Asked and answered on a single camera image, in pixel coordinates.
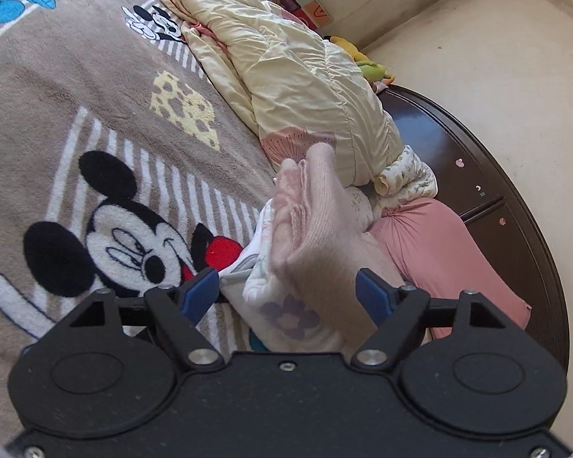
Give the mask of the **yellow plush toy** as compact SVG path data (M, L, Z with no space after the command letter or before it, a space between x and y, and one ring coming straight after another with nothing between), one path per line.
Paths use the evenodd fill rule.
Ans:
M333 45L337 45L352 58L371 87L375 88L378 84L389 86L394 82L393 74L388 73L384 65L370 60L367 55L360 52L359 48L346 40L346 38L329 35L325 36L325 39L328 42L332 42Z

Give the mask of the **white floral folded clothes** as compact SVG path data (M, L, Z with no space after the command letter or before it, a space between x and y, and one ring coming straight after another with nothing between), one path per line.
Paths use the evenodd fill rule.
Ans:
M368 233L371 213L356 212L353 197L349 197L359 226ZM334 352L332 348L339 345L337 336L323 327L320 317L306 308L292 287L281 283L269 268L272 203L273 197L263 207L253 240L238 260L220 272L221 290L271 352Z

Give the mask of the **pink pillow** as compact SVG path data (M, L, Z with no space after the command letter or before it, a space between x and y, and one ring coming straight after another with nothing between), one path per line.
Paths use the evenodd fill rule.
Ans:
M456 299L482 293L520 328L532 308L487 261L461 217L434 198L385 210L369 229L401 277L432 297Z

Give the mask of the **Mickey Mouse bed blanket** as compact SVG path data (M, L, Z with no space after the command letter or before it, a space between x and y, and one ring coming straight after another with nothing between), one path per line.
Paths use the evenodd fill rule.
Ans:
M0 442L26 346L93 290L231 264L272 179L159 0L0 0Z

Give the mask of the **cream yellow quilt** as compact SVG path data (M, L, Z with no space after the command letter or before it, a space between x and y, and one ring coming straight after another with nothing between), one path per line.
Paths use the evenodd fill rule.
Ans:
M160 1L273 166L327 143L343 185L388 194L403 141L346 51L269 0Z

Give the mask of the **dark wooden headboard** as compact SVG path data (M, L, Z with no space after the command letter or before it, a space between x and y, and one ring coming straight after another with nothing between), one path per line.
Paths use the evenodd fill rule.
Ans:
M475 134L443 106L401 86L389 87L379 99L403 141L435 173L438 200L461 216L486 259L532 307L528 334L567 368L569 322L560 275L515 184Z

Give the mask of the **beige knit sweater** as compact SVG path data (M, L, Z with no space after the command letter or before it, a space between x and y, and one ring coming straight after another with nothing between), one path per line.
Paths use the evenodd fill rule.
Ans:
M377 329L356 297L357 273L368 268L392 286L403 279L359 226L336 175L334 149L314 144L300 162L285 159L272 206L270 270L337 336L332 350L352 356Z

